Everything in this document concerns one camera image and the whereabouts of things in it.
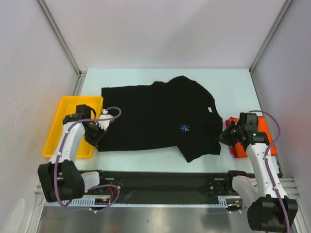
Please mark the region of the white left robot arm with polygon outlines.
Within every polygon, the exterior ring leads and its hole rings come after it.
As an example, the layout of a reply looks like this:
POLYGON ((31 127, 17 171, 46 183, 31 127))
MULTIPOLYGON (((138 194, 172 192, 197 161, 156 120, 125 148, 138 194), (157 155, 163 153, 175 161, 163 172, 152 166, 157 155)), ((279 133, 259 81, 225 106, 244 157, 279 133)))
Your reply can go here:
POLYGON ((76 112, 63 119, 63 132, 54 155, 48 163, 38 167, 38 176, 47 202, 80 199, 88 190, 97 194, 107 190, 107 181, 98 171, 80 172, 75 159, 80 142, 97 147, 105 130, 98 122, 89 121, 95 110, 85 104, 77 105, 76 112))

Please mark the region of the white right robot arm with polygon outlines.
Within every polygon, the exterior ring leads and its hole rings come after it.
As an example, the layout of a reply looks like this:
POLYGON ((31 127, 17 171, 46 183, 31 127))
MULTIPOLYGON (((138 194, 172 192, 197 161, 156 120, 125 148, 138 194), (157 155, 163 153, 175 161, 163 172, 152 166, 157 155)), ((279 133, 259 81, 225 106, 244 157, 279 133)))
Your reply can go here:
POLYGON ((220 135, 219 142, 234 147, 240 143, 246 152, 256 179, 253 185, 243 171, 229 171, 224 189, 238 194, 247 208, 249 227, 254 231, 288 233, 298 212, 298 203, 289 198, 272 163, 266 132, 259 131, 258 111, 241 112, 238 122, 232 122, 220 135))

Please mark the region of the black t-shirt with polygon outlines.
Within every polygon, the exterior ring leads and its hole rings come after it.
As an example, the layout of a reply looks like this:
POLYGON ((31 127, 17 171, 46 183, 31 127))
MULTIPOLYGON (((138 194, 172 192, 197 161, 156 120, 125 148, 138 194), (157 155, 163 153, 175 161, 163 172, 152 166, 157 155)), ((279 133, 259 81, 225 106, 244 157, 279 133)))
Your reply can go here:
POLYGON ((215 99, 198 82, 179 76, 151 85, 102 88, 103 106, 118 118, 98 151, 177 147, 187 162, 218 155, 223 129, 215 99))

